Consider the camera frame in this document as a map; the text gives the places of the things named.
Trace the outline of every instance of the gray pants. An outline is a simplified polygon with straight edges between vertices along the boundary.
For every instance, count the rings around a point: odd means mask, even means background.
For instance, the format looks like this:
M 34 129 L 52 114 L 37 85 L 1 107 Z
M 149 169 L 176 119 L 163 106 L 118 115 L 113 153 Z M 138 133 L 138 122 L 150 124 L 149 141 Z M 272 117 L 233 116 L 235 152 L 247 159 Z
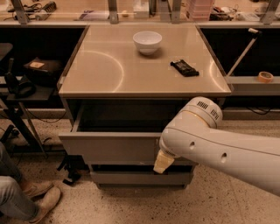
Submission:
M 21 178 L 22 173 L 0 143 L 0 211 L 9 217 L 28 221 L 37 215 L 39 207 L 22 192 L 18 185 Z

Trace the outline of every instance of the shoe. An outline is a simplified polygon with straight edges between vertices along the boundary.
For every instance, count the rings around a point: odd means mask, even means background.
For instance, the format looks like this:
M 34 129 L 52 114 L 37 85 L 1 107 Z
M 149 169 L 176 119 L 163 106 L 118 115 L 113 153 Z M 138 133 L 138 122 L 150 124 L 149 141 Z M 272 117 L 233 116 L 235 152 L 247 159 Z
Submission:
M 42 199 L 39 205 L 37 216 L 30 220 L 29 223 L 36 224 L 43 220 L 43 218 L 56 206 L 60 200 L 61 191 L 58 187 L 52 187 Z
M 27 197 L 33 198 L 33 197 L 46 193 L 52 187 L 53 187 L 53 183 L 51 181 L 45 181 L 42 183 L 31 182 L 28 185 L 28 187 L 26 187 L 26 189 L 23 190 L 23 192 Z

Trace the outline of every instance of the speckled floor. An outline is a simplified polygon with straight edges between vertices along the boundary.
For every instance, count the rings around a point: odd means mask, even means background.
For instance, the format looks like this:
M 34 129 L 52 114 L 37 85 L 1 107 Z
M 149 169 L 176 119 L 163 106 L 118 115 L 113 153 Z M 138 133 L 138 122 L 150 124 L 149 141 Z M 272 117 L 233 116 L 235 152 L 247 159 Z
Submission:
M 68 120 L 53 124 L 34 121 L 42 140 L 57 143 L 60 131 L 70 130 Z M 0 127 L 7 122 L 0 120 Z M 270 137 L 280 137 L 280 121 L 224 121 L 219 127 Z M 264 224 L 279 223 L 280 198 L 226 176 L 204 165 L 195 168 L 192 183 L 184 190 L 171 188 L 98 189 L 89 175 L 75 186 L 62 183 L 67 175 L 57 171 L 62 156 L 19 155 L 13 160 L 28 179 L 51 180 L 63 192 L 59 204 L 42 223 L 54 224 Z M 2 217 L 0 223 L 27 223 Z

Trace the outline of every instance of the white bowl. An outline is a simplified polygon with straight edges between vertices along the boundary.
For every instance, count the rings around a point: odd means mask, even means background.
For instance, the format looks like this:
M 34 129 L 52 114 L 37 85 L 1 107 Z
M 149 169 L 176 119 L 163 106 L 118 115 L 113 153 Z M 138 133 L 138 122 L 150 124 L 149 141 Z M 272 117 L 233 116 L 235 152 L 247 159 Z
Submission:
M 133 35 L 137 50 L 144 55 L 153 54 L 160 46 L 163 37 L 155 31 L 140 31 Z

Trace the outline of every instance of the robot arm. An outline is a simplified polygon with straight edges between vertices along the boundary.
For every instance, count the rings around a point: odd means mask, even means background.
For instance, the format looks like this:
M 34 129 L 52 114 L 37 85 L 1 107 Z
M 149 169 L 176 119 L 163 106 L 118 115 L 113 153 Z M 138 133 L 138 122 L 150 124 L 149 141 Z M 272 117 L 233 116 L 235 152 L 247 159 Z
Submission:
M 209 99 L 189 101 L 164 129 L 154 171 L 183 157 L 280 196 L 280 138 L 218 130 L 221 120 Z

